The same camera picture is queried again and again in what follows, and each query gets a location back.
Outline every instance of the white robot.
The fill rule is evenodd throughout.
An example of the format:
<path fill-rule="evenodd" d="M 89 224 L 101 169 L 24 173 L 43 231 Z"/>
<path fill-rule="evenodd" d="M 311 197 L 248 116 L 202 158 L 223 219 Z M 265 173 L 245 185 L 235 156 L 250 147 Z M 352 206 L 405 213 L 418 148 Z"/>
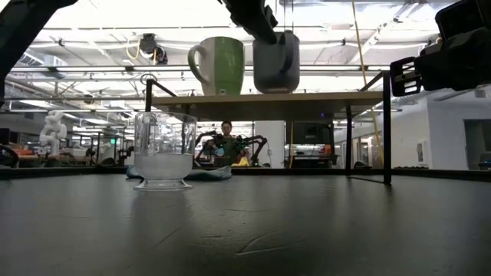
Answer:
<path fill-rule="evenodd" d="M 48 144 L 51 146 L 50 155 L 52 156 L 60 154 L 60 139 L 67 137 L 67 126 L 61 123 L 61 118 L 63 118 L 63 116 L 63 112 L 50 111 L 44 119 L 46 124 L 39 135 L 41 146 L 44 147 Z M 44 154 L 45 149 L 40 148 L 38 153 Z"/>

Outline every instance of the green mug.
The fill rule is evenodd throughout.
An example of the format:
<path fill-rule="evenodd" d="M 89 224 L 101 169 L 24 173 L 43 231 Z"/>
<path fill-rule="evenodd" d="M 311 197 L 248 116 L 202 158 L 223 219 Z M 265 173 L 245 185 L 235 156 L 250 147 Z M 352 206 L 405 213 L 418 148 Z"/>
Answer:
<path fill-rule="evenodd" d="M 195 53 L 199 53 L 199 68 Z M 233 38 L 207 38 L 189 50 L 189 67 L 205 96 L 240 95 L 244 82 L 244 44 Z"/>

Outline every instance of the gray cup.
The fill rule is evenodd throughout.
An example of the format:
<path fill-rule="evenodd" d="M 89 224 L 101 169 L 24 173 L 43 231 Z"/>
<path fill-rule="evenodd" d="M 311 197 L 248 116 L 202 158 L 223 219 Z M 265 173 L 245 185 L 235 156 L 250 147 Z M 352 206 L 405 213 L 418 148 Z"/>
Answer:
<path fill-rule="evenodd" d="M 277 42 L 255 40 L 254 85 L 264 94 L 288 94 L 300 82 L 300 40 L 292 31 L 276 32 Z"/>

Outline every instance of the glass cup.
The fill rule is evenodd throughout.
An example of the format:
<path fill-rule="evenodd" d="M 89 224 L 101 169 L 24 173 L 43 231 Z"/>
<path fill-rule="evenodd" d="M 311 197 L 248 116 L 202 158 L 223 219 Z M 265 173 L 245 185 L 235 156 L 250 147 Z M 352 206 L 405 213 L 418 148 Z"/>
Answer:
<path fill-rule="evenodd" d="M 143 191 L 190 189 L 184 182 L 193 168 L 195 117 L 181 113 L 141 112 L 135 116 L 135 169 Z"/>

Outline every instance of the wooden shelf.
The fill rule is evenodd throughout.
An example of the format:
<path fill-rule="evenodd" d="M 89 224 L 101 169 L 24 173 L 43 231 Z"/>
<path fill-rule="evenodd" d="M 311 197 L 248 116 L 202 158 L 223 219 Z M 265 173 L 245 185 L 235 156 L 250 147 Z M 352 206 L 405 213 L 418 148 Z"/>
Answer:
<path fill-rule="evenodd" d="M 162 111 L 185 113 L 201 120 L 322 120 L 344 119 L 345 107 L 353 116 L 382 101 L 382 92 L 316 94 L 260 94 L 242 96 L 154 97 Z"/>

